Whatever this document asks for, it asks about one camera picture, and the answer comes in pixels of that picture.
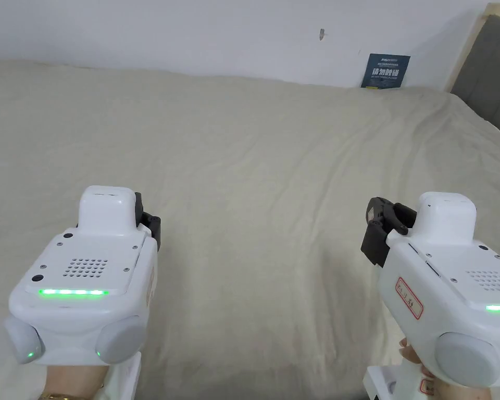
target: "white handle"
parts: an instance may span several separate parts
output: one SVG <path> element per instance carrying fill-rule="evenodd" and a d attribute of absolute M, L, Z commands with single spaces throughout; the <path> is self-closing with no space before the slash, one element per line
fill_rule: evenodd
<path fill-rule="evenodd" d="M 396 377 L 394 400 L 431 400 L 433 379 L 422 373 L 421 364 L 413 364 L 404 359 Z"/>

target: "wooden bed frame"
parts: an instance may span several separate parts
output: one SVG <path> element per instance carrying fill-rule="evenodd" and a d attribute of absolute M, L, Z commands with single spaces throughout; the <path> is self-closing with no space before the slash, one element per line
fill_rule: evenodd
<path fill-rule="evenodd" d="M 472 46 L 474 45 L 474 42 L 478 38 L 481 28 L 485 25 L 485 22 L 487 21 L 487 18 L 489 16 L 500 17 L 500 3 L 487 4 L 484 13 L 478 17 L 476 23 L 472 28 L 472 31 L 470 32 L 469 38 L 467 39 L 465 46 L 463 47 L 463 50 L 459 55 L 459 58 L 457 59 L 457 63 L 454 66 L 452 74 L 450 75 L 450 78 L 446 83 L 445 91 L 447 92 L 452 91 L 455 80 L 457 79 L 457 75 L 459 75 L 459 72 L 461 71 L 463 65 L 465 64 L 465 60 L 467 60 L 467 57 L 469 57 L 470 50 L 472 49 Z"/>

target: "bed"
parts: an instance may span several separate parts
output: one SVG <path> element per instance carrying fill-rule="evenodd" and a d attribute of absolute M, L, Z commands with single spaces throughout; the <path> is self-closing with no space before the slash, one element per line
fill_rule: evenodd
<path fill-rule="evenodd" d="M 42 388 L 8 353 L 7 297 L 91 184 L 163 221 L 137 399 L 362 398 L 402 338 L 359 250 L 368 199 L 463 193 L 500 254 L 500 121 L 470 100 L 485 85 L 460 98 L 466 77 L 450 94 L 0 61 L 0 400 Z"/>

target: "human hand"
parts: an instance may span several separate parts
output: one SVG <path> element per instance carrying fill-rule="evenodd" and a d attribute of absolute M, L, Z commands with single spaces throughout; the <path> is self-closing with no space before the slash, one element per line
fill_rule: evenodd
<path fill-rule="evenodd" d="M 44 394 L 60 394 L 91 400 L 102 387 L 108 366 L 50 365 L 46 369 Z"/>
<path fill-rule="evenodd" d="M 407 339 L 400 340 L 399 350 L 402 357 L 414 364 L 421 364 L 422 361 L 416 354 L 415 350 L 408 345 Z M 422 373 L 433 380 L 433 396 L 434 400 L 491 400 L 491 390 L 474 389 L 472 387 L 455 386 L 442 381 L 435 377 L 427 368 L 422 365 Z"/>

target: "red label sticker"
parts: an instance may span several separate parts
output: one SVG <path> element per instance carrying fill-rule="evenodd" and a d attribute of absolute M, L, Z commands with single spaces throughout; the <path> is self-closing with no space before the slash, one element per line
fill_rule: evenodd
<path fill-rule="evenodd" d="M 413 316 L 416 319 L 420 319 L 422 313 L 424 312 L 424 306 L 420 302 L 419 298 L 415 296 L 410 287 L 407 286 L 407 283 L 402 279 L 402 277 L 399 278 L 396 283 L 396 292 L 400 295 Z"/>
<path fill-rule="evenodd" d="M 423 379 L 420 381 L 420 393 L 423 393 L 428 396 L 433 396 L 433 381 L 429 379 Z"/>

